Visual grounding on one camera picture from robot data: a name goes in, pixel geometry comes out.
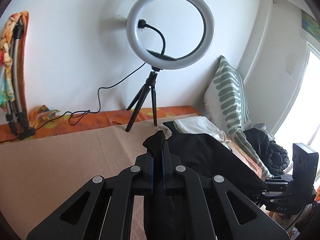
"white cloth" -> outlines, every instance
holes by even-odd
[[[227,139],[224,131],[219,130],[204,116],[194,116],[173,121],[175,128],[181,133],[206,133],[228,147],[231,141]]]

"mini tripod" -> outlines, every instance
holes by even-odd
[[[153,112],[153,122],[155,126],[157,126],[157,109],[156,109],[156,78],[160,71],[159,68],[152,67],[152,70],[150,72],[149,77],[146,80],[146,83],[142,86],[142,88],[139,90],[138,94],[134,97],[130,105],[128,106],[127,110],[130,110],[134,104],[137,102],[137,105],[132,113],[132,116],[129,120],[129,123],[127,125],[127,128],[125,129],[126,132],[129,132],[131,130],[131,127],[134,123],[134,121],[137,118],[137,115],[144,103],[144,100],[146,100],[147,95],[149,94],[151,90],[151,98],[152,98],[152,112]]]

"striped pillow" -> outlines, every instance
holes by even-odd
[[[204,103],[211,121],[257,163],[263,178],[271,177],[242,132],[242,128],[250,122],[243,80],[223,56],[204,95]]]

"ring light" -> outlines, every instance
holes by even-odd
[[[215,31],[215,24],[209,6],[203,0],[186,0],[193,4],[199,11],[204,33],[199,45],[188,55],[171,60],[160,59],[145,49],[138,38],[138,22],[143,9],[155,0],[138,0],[132,7],[127,19],[127,38],[133,51],[147,64],[159,69],[180,69],[190,66],[200,60],[209,50]]]

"window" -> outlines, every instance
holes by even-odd
[[[292,107],[275,134],[277,144],[283,146],[290,158],[286,173],[292,173],[292,144],[302,142],[320,151],[320,55],[310,47],[307,64],[298,94]],[[320,185],[320,163],[315,187]]]

